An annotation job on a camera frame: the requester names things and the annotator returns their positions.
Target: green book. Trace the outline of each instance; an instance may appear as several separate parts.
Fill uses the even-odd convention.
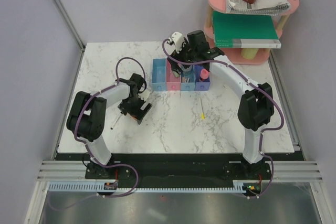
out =
[[[280,48],[271,16],[214,12],[216,47]]]

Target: pink container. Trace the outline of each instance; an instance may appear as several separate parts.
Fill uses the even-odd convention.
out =
[[[181,90],[181,78],[175,77],[170,63],[166,62],[166,84],[167,90]]]

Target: marble table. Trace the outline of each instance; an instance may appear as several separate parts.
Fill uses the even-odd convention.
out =
[[[133,57],[142,63],[146,80],[151,82],[152,59],[164,58],[161,42],[107,42],[88,43],[81,63],[72,101],[79,91],[94,93],[115,80],[117,61]],[[268,63],[258,66],[238,66],[254,80],[268,82],[273,88],[274,100],[278,94]],[[141,73],[139,66],[130,60],[120,64],[119,76],[128,79],[133,72]],[[205,120],[201,120],[202,99]],[[153,108],[141,125],[129,115],[122,116],[113,130],[110,129],[120,111],[117,104],[107,109],[103,137],[113,153],[241,153],[244,149],[244,128],[237,111],[239,98],[225,81],[211,75],[208,91],[152,92],[148,101]],[[275,111],[269,126],[280,124]],[[267,153],[294,152],[287,125],[276,132],[265,133],[263,151]],[[64,127],[58,147],[59,153],[84,153],[84,145],[74,140]]]

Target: spiral notebook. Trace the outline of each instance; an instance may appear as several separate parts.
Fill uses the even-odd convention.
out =
[[[216,47],[280,48],[272,17],[213,13]]]
[[[289,9],[288,0],[256,0],[253,4],[243,0],[226,0],[226,13],[275,16]]]

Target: blue bin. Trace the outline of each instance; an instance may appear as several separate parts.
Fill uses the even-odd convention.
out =
[[[152,90],[167,91],[166,59],[153,59]]]
[[[182,78],[188,79],[189,82],[182,82]],[[189,72],[182,72],[181,74],[181,91],[194,91],[195,90],[195,68],[192,66],[192,69]]]
[[[195,66],[195,81],[196,81],[195,91],[206,91],[209,90],[210,87],[210,76],[208,77],[208,79],[204,81],[199,80],[199,75],[202,69],[203,69],[202,66],[199,65]]]

